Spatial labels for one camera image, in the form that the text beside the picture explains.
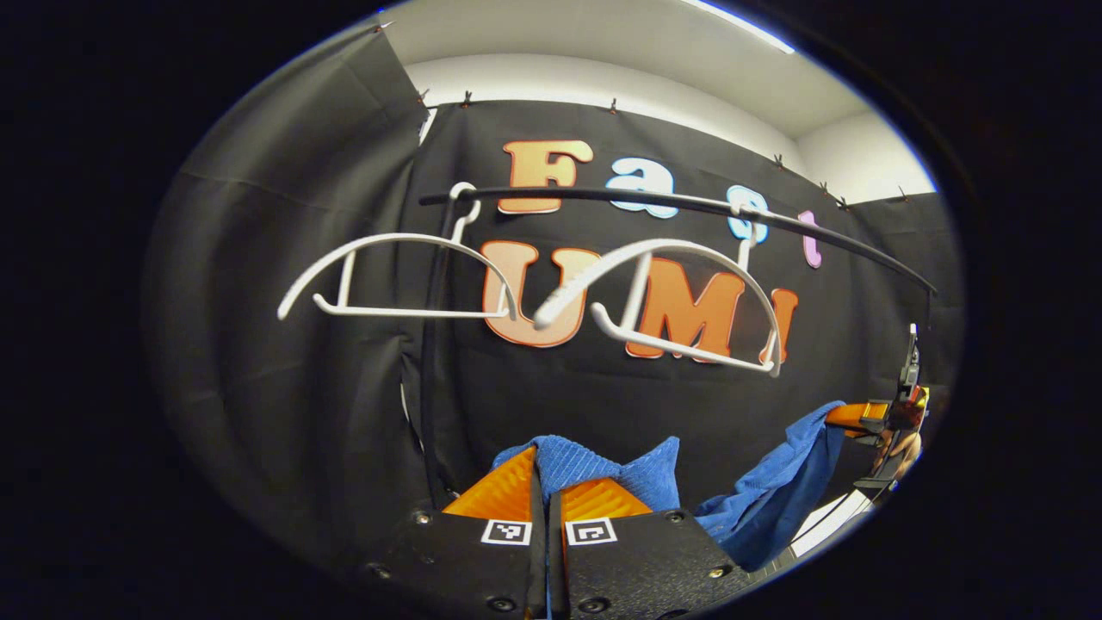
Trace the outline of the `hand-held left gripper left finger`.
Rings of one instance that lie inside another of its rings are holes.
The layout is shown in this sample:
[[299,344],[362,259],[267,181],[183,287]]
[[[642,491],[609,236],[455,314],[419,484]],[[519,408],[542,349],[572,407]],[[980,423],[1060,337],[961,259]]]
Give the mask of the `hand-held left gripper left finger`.
[[366,587],[421,619],[547,611],[547,519],[529,446],[442,510],[409,511],[366,554]]

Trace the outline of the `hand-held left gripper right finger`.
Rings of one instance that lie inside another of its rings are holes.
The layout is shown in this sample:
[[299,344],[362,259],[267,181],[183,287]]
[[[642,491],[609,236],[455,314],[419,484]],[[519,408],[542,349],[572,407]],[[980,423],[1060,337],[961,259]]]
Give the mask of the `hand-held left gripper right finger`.
[[684,510],[649,511],[611,480],[551,497],[552,617],[703,617],[748,589],[749,573]]

